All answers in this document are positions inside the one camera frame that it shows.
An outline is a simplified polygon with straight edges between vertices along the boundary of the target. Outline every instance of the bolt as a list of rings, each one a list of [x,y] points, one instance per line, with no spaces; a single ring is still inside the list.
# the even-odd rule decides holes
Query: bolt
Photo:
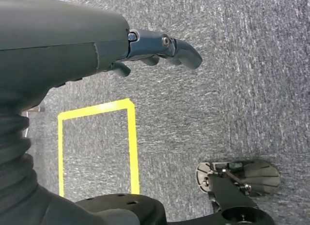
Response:
[[[166,48],[168,47],[169,44],[170,44],[170,40],[169,40],[168,37],[163,37],[161,41],[162,41],[163,45]]]
[[[137,40],[137,35],[134,32],[130,32],[128,34],[128,40],[130,42],[134,42]]]
[[[244,188],[246,188],[247,190],[248,190],[248,191],[250,191],[251,189],[252,189],[252,187],[250,186],[250,185],[249,185],[249,184],[244,184]]]
[[[205,186],[209,186],[210,185],[210,181],[207,178],[204,178],[204,180],[203,181],[203,184]]]

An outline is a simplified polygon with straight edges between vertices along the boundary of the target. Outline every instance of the hole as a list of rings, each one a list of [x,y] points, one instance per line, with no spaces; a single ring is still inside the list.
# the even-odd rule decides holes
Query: hole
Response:
[[[137,204],[138,202],[134,201],[134,202],[127,202],[127,205],[134,205]]]
[[[256,223],[256,222],[265,222],[268,220],[268,215],[260,209],[251,208],[251,207],[234,207],[226,209],[222,213],[222,216],[230,222],[235,223]]]

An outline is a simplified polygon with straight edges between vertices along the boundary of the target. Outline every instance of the yellow floor marking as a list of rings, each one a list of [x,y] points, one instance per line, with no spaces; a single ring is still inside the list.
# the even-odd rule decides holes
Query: yellow floor marking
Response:
[[[58,115],[58,172],[60,196],[64,196],[63,122],[64,120],[72,118],[91,116],[100,113],[114,112],[118,110],[127,111],[131,193],[140,193],[139,182],[138,148],[136,128],[136,111],[134,104],[132,103],[130,99],[124,99],[72,111],[62,112]]]

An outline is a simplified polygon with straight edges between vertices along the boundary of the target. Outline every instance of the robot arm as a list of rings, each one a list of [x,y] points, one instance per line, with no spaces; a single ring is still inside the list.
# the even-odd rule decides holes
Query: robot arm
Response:
[[[159,58],[195,69],[191,45],[164,33],[130,29],[121,15],[57,0],[0,0],[0,88],[23,111],[52,87],[103,71],[127,76],[125,61]]]

